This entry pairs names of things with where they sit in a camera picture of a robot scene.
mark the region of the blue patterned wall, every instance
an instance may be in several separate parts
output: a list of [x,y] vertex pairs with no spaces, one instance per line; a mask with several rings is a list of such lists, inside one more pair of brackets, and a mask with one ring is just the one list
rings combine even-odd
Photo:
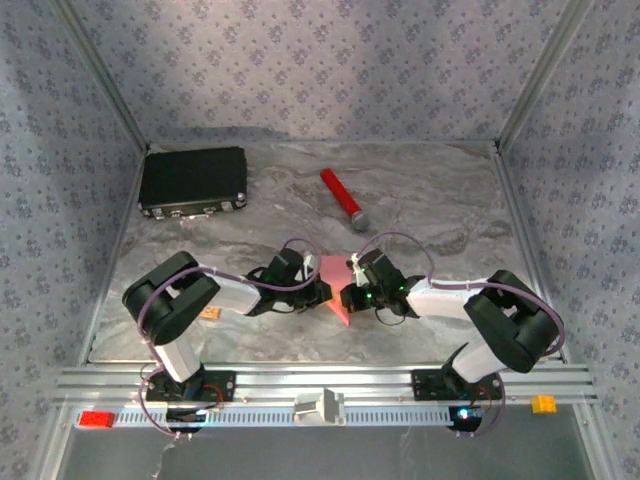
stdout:
[[0,478],[78,358],[139,154],[48,4],[0,3]]
[[73,0],[156,144],[498,135],[566,0]]
[[640,478],[640,6],[598,0],[506,158],[539,255]]

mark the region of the gray table surface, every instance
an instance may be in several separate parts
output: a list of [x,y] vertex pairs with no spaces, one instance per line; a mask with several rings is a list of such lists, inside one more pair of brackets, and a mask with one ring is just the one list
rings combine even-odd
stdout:
[[444,427],[212,428],[174,441],[152,428],[71,431],[60,479],[590,480],[570,406],[510,406],[478,438]]
[[[312,239],[326,255],[356,252],[372,235],[399,230],[434,253],[436,278],[473,279],[508,268],[524,276],[494,162],[485,144],[284,144],[245,147],[248,205],[194,220],[148,220],[133,209],[115,273],[99,313],[92,362],[146,360],[133,320],[121,304],[126,288],[179,250],[201,264],[244,274],[266,265],[290,237]],[[356,233],[322,183],[332,167],[366,210],[372,226]],[[402,238],[378,244],[406,276],[427,260]],[[328,308],[302,315],[248,318],[222,312],[187,332],[204,361],[443,361],[476,338],[468,321],[408,319],[386,327],[372,312],[346,328]]]

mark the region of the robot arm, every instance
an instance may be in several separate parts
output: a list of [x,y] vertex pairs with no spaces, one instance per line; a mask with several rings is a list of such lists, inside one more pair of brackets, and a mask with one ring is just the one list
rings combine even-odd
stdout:
[[400,316],[446,316],[473,322],[483,339],[463,345],[442,369],[443,381],[451,390],[467,391],[506,368],[531,371],[559,334],[558,326],[539,304],[513,293],[535,297],[506,270],[486,280],[461,284],[432,282],[421,276],[404,278],[378,249],[356,260],[350,267],[359,281],[341,292],[349,312],[389,308]]
[[302,255],[283,248],[267,267],[254,269],[243,277],[275,287],[289,287],[274,291],[230,279],[223,273],[212,278],[206,273],[214,273],[213,270],[199,267],[189,253],[179,252],[131,285],[122,303],[137,322],[154,292],[167,281],[171,283],[174,294],[164,290],[151,302],[140,330],[171,378],[186,384],[201,373],[203,366],[185,332],[207,305],[246,316],[271,311],[276,303],[284,303],[293,311],[313,308],[331,299],[331,288],[317,275],[309,285],[291,291],[291,287],[303,283],[305,272],[311,273],[308,267]]
[[[513,293],[525,292],[535,297],[511,272],[500,270],[486,281],[454,285],[432,282],[423,276],[405,278],[378,249],[355,260],[350,267],[358,281],[340,293],[349,312],[388,308],[400,316],[447,316],[473,322],[482,340],[460,347],[440,372],[443,388],[460,398],[468,396],[481,379],[505,368],[529,372],[559,334],[559,327],[547,310]],[[171,378],[184,385],[185,391],[198,390],[204,367],[184,333],[200,311],[215,305],[255,316],[272,311],[276,303],[302,311],[330,300],[331,289],[319,276],[302,287],[306,266],[302,255],[283,248],[268,267],[245,276],[262,285],[287,287],[274,291],[229,279],[222,273],[214,278],[207,276],[202,272],[207,269],[198,267],[188,253],[180,252],[129,287],[123,303],[137,320],[152,294],[172,278],[179,278],[170,282],[177,292],[175,296],[165,290],[151,302],[141,331]],[[189,269],[193,273],[181,275]]]

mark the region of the small wooden block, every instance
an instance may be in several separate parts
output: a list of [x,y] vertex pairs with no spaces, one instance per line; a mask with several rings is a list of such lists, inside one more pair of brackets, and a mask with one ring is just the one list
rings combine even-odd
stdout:
[[205,307],[205,309],[200,312],[200,318],[217,320],[220,318],[220,309],[218,307]]

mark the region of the pink foam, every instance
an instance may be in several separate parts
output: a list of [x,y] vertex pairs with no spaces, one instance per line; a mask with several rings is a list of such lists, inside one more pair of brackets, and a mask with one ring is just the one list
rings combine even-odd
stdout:
[[347,260],[349,260],[349,256],[323,255],[320,276],[322,281],[331,286],[333,293],[333,298],[327,302],[327,306],[348,327],[351,323],[349,312],[340,301],[340,291],[351,283],[351,270],[347,267]]

